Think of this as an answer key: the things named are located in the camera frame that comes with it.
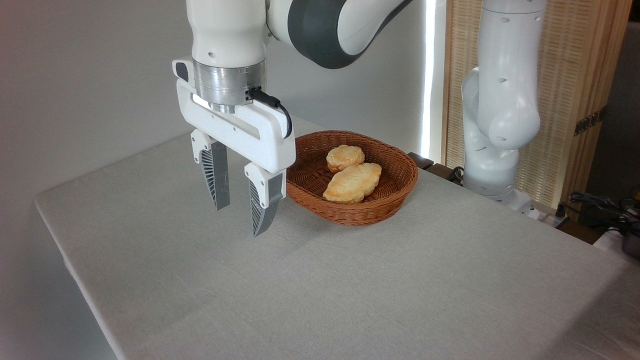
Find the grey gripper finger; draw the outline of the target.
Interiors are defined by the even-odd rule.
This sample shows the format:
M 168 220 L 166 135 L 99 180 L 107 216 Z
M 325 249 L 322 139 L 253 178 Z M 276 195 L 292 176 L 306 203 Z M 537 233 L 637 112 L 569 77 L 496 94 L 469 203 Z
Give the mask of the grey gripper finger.
M 194 161 L 201 165 L 215 209 L 221 210 L 230 205 L 227 147 L 199 129 L 190 139 Z
M 263 234 L 275 219 L 281 199 L 286 198 L 286 171 L 270 173 L 250 162 L 244 167 L 249 179 L 253 235 Z

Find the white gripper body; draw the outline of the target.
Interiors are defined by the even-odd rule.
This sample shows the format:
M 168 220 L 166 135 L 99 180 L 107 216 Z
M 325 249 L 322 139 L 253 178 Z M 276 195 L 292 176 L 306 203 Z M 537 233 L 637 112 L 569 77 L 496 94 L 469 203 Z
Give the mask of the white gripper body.
M 194 101 L 195 72 L 191 59 L 173 60 L 173 73 L 178 77 L 180 111 L 190 125 L 269 173 L 278 173 L 294 164 L 295 134 L 286 137 L 289 127 L 285 114 L 259 101 L 238 105 L 233 113 L 215 111 L 200 98 Z

